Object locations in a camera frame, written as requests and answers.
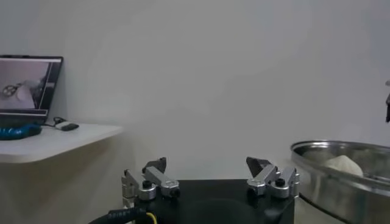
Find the stainless steel bowl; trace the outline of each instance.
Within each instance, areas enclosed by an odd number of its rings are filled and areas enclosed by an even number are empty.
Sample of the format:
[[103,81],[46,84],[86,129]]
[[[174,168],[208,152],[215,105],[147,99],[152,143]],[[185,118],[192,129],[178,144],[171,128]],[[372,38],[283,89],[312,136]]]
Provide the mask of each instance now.
[[[390,147],[323,140],[295,143],[291,151],[304,199],[347,223],[390,223]],[[325,167],[321,159],[306,158],[307,152],[348,156],[364,175]]]

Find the laptop screen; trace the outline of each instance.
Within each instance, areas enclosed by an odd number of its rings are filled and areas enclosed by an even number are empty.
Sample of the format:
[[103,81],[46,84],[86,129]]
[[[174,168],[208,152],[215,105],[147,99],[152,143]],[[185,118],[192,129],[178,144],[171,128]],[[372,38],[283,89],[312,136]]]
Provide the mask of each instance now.
[[62,57],[0,57],[0,116],[47,117]]

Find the silver bracket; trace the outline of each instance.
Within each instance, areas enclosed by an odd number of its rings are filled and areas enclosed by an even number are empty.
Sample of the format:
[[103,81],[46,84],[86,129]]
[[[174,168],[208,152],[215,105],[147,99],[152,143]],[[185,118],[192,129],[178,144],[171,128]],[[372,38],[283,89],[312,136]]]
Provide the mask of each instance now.
[[168,178],[154,166],[147,167],[144,176],[145,179],[160,186],[163,196],[170,198],[178,198],[180,196],[179,182]]
[[122,177],[122,196],[125,199],[138,197],[140,200],[148,201],[156,197],[156,185],[145,180],[141,173],[125,170]]
[[285,168],[279,178],[270,185],[270,192],[276,198],[288,198],[290,195],[298,196],[299,174],[293,167]]
[[256,196],[265,194],[268,182],[275,180],[280,173],[274,165],[267,165],[255,178],[247,180],[248,188]]

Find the black cable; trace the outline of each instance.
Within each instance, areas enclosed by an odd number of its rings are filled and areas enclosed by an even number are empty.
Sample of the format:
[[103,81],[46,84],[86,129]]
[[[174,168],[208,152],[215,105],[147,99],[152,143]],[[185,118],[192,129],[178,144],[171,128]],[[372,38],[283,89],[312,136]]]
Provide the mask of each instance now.
[[145,215],[146,210],[142,208],[111,210],[107,215],[103,215],[89,224],[125,224]]
[[56,126],[57,124],[66,121],[66,119],[64,119],[64,118],[62,118],[62,117],[53,117],[53,121],[54,121],[54,124],[45,123],[45,124],[42,124],[41,126],[48,126],[48,127],[55,128],[55,126]]

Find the laptop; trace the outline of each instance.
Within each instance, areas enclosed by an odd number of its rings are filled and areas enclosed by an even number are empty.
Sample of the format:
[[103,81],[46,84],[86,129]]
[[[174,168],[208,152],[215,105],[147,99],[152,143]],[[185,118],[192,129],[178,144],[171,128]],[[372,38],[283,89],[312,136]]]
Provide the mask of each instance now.
[[0,55],[0,127],[46,122],[63,57]]

